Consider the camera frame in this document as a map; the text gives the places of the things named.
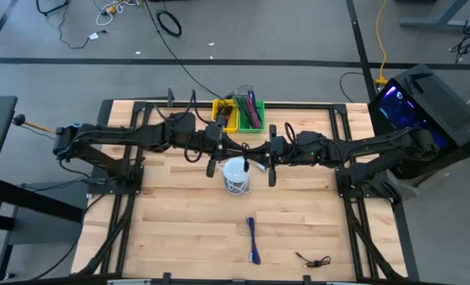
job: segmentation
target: wooden tabletop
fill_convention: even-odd
[[[114,101],[108,126],[128,127],[132,105],[133,101]],[[165,115],[179,111],[161,110]],[[373,136],[366,104],[347,104],[347,111],[353,139]],[[210,109],[199,108],[199,112],[210,118]],[[284,123],[288,122],[297,133],[318,131],[332,137],[326,110],[267,108],[265,112],[266,130],[268,124],[274,124],[278,135],[285,134]],[[340,116],[337,119],[343,134]],[[153,111],[149,124],[160,121]],[[197,120],[196,126],[203,129],[205,125]],[[268,133],[230,134],[230,138],[253,147],[267,140]],[[102,150],[121,158],[124,147],[103,146]],[[355,280],[347,220],[333,169],[281,165],[277,167],[277,185],[269,188],[267,173],[252,167],[252,192],[232,196],[223,188],[219,171],[214,178],[205,176],[206,155],[194,164],[186,162],[183,150],[144,152],[144,156],[144,181],[135,202],[124,277],[161,278],[164,272],[171,272],[172,278],[179,279],[302,280],[303,275],[311,275],[315,281]],[[114,196],[106,196],[86,214],[72,272],[83,268],[104,241],[113,201]],[[394,269],[406,276],[391,205],[384,199],[365,201],[375,245]],[[261,265],[248,260],[251,235],[246,217],[256,219]],[[364,246],[359,244],[368,276]],[[310,260],[330,256],[332,264],[303,268],[304,261],[295,252]],[[112,272],[115,259],[112,254]]]

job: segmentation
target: purple light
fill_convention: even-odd
[[[396,89],[395,86],[392,86],[392,88],[390,88],[390,90],[388,90],[388,92],[385,94],[385,96],[388,96],[388,94],[395,91],[395,89]]]

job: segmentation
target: black metal frame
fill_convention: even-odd
[[[112,109],[112,102],[113,101],[104,101],[102,104],[102,108],[100,109],[100,114],[98,116],[98,124],[99,125],[107,125],[108,118],[110,115],[110,111]],[[155,102],[154,103],[158,108],[167,108],[171,106],[171,100],[170,98],[167,101],[162,101],[162,102]],[[187,102],[173,102],[173,108],[186,108],[188,106]],[[211,103],[210,102],[198,102],[197,104],[198,108],[211,108]],[[339,115],[341,120],[342,120],[342,125],[343,125],[343,130],[344,130],[344,137],[346,140],[351,140],[351,129],[349,125],[349,120],[347,118],[347,108],[345,104],[306,104],[306,103],[286,103],[286,104],[281,104],[281,103],[266,103],[265,108],[271,109],[271,108],[294,108],[294,109],[316,109],[316,110],[326,110],[329,113],[330,116],[330,123],[332,126],[332,134],[334,139],[340,139],[339,136],[339,126],[337,124],[337,116]],[[138,113],[141,112],[142,110],[145,110],[144,112],[144,124],[149,119],[150,111],[152,110],[152,107],[147,104],[145,101],[136,101],[134,103],[133,107],[133,112],[131,115],[131,128],[136,127],[137,123],[137,117]],[[129,152],[130,152],[130,147],[127,146],[125,152],[124,152],[124,159],[128,160],[129,162]],[[142,149],[139,149],[137,152],[137,162],[141,162],[140,160],[142,159]],[[346,214],[348,213],[348,208],[352,207],[352,202],[350,201],[349,198],[343,197],[344,200],[344,207],[346,208]],[[128,196],[128,203],[133,207],[133,204],[135,202],[135,195],[130,195]],[[108,232],[110,233],[113,229],[113,226],[116,224],[117,217],[119,216],[119,209],[120,209],[120,204],[121,204],[121,195],[117,195],[116,199],[114,201],[114,206],[112,208],[112,216],[110,220],[110,225],[109,225],[109,230]],[[369,220],[367,218],[367,213],[366,213],[366,205],[364,202],[364,197],[360,197],[357,199],[356,204],[358,205],[358,213],[359,213],[359,222],[364,229],[366,235],[370,238],[370,225],[369,225]],[[360,248],[358,247],[358,236],[355,233],[354,229],[348,225],[348,233],[349,233],[349,238],[350,238],[350,244],[351,244],[351,252],[352,252],[352,257],[353,257],[353,265],[354,265],[354,272],[357,280],[362,280],[365,279],[365,276],[363,275],[363,270],[362,270],[362,262],[361,262],[361,257],[360,257]],[[398,225],[399,227],[399,234],[406,234],[407,237],[402,238],[405,241],[410,241],[410,237],[408,229],[407,229],[407,224],[404,225]],[[121,244],[119,247],[119,252],[118,252],[118,258],[117,258],[117,266],[116,266],[116,273],[117,274],[122,274],[123,272],[123,263],[124,263],[124,255],[126,252],[126,247],[127,247],[127,237],[129,236],[129,229],[130,229],[130,224],[128,223],[127,226],[123,229],[122,231],[122,239],[121,239]],[[408,269],[408,272],[416,273],[411,275],[409,273],[409,279],[414,280],[414,281],[419,281],[418,280],[418,275],[417,275],[417,270],[414,270],[416,268],[415,265],[415,259],[414,259],[414,253],[411,251],[409,252],[408,249],[402,248],[404,252],[404,259],[406,263],[406,267]],[[108,261],[110,260],[111,252],[109,251],[104,258],[104,262],[102,263],[101,266],[101,271],[100,273],[106,273],[108,270]],[[373,258],[372,254],[369,252],[369,250],[366,250],[366,255],[368,258],[369,262],[369,268],[370,268],[370,277],[372,279],[378,279],[378,270],[377,270],[377,265],[375,262],[375,259]],[[182,279],[181,282],[183,281],[192,281],[194,282],[196,279]],[[207,283],[212,283],[214,280],[205,280]],[[286,281],[286,282],[281,282],[278,281],[278,283],[288,283],[288,284],[302,284],[304,281]]]

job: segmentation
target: floor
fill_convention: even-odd
[[[43,10],[62,2],[40,1]],[[461,33],[399,26],[399,18],[433,17],[448,3],[388,1],[381,36],[392,69],[386,69],[385,76],[398,74],[406,63],[435,63],[435,72],[467,100],[470,54],[454,66],[455,56],[448,50]],[[381,4],[354,0],[371,67],[382,60],[375,34]],[[150,7],[155,11],[162,4]],[[346,71],[361,71],[344,1],[183,0],[167,2],[167,7],[183,27],[180,38],[165,36],[167,43],[180,59],[191,59],[187,69],[216,93],[251,84],[256,95],[267,101],[346,102],[339,77]],[[62,12],[46,18],[36,12],[34,1],[0,0],[0,24],[4,24],[0,25],[0,96],[17,96],[17,112],[29,121],[52,128],[94,122],[103,99],[163,96],[167,88],[178,99],[186,99],[191,89],[196,89],[199,99],[211,99],[174,64],[144,9],[126,7],[105,27],[108,33],[80,50],[70,50],[59,41]],[[62,26],[63,39],[82,44],[89,34],[101,30],[96,16],[91,1],[73,0]],[[470,20],[470,1],[456,19]],[[223,66],[219,59],[245,61]],[[371,72],[376,78],[378,70]],[[369,101],[362,76],[346,76],[343,85],[353,101]],[[48,139],[12,127],[0,156],[0,179],[29,183],[75,178],[57,166],[51,147]],[[80,162],[74,167],[90,170]],[[452,168],[455,171],[419,198],[406,202],[407,221],[421,280],[470,284],[470,159]],[[65,243],[18,246],[9,270],[20,279],[32,278],[69,247]],[[67,274],[71,261],[69,256],[50,276]]]

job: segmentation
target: green container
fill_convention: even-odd
[[[239,112],[238,116],[238,131],[245,133],[260,133],[265,129],[265,102],[257,101],[256,102],[256,111],[261,118],[261,127],[260,128],[250,128],[246,123],[246,115],[244,112]]]

